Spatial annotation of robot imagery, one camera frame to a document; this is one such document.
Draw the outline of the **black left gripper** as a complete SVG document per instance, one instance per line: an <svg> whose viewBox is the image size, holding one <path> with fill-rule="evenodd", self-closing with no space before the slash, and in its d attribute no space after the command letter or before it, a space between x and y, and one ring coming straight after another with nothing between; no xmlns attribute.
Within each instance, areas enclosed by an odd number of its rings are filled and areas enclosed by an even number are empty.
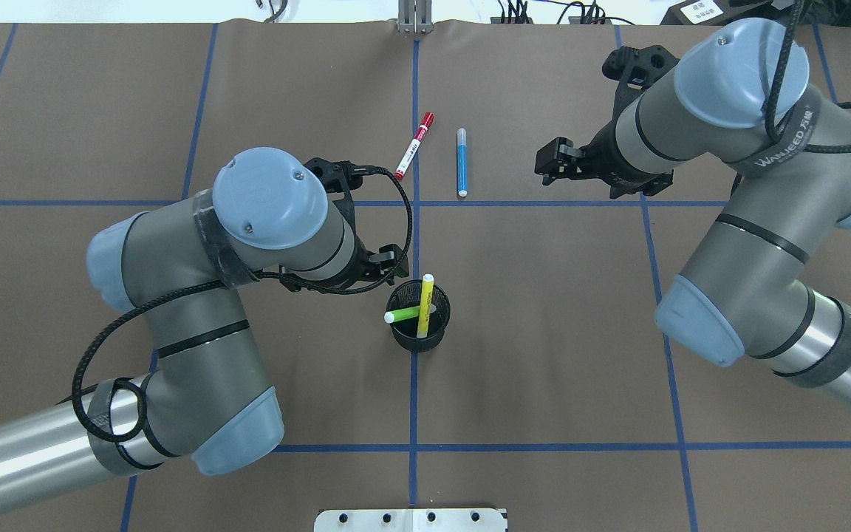
<svg viewBox="0 0 851 532"><path fill-rule="evenodd" d="M393 286L409 277L406 252L399 245L384 245L377 253L369 251L358 236L352 239L352 253L344 266L328 279L308 279L303 272L280 269L280 283L290 292L313 290L318 293L350 294L357 282L382 282Z"/></svg>

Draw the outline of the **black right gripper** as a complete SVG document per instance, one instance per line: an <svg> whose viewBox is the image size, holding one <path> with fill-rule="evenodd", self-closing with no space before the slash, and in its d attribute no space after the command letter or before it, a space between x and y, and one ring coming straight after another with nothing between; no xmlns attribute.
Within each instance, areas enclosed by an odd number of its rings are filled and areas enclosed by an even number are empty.
<svg viewBox="0 0 851 532"><path fill-rule="evenodd" d="M535 154L535 174L541 185L558 180L598 179L610 185L610 198L638 194L651 197L674 182L674 173L639 171L625 161L615 138L615 127L604 126L584 147L575 147L566 137L555 137Z"/></svg>

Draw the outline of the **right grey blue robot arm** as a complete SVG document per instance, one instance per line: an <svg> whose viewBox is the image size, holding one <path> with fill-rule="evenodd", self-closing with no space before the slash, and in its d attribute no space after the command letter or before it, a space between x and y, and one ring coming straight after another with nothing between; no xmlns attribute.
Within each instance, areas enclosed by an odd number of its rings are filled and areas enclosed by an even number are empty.
<svg viewBox="0 0 851 532"><path fill-rule="evenodd" d="M828 234L851 229L851 114L810 83L785 28L743 19L682 58L621 47L612 118L588 144L558 136L535 157L545 185L601 180L610 196L655 195L705 154L740 177L655 310L663 333L715 366L764 361L787 383L851 410L851 306L799 276Z"/></svg>

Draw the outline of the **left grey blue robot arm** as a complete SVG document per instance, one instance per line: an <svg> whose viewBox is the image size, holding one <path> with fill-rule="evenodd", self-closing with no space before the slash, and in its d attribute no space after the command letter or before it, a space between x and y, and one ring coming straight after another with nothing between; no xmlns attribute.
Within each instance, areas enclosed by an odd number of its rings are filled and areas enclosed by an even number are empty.
<svg viewBox="0 0 851 532"><path fill-rule="evenodd" d="M359 294L409 274L404 245L366 249L352 191L382 166L246 149L210 188L99 232L92 286L120 316L82 354L66 400L0 426L0 515L189 455L229 474L284 422L239 288Z"/></svg>

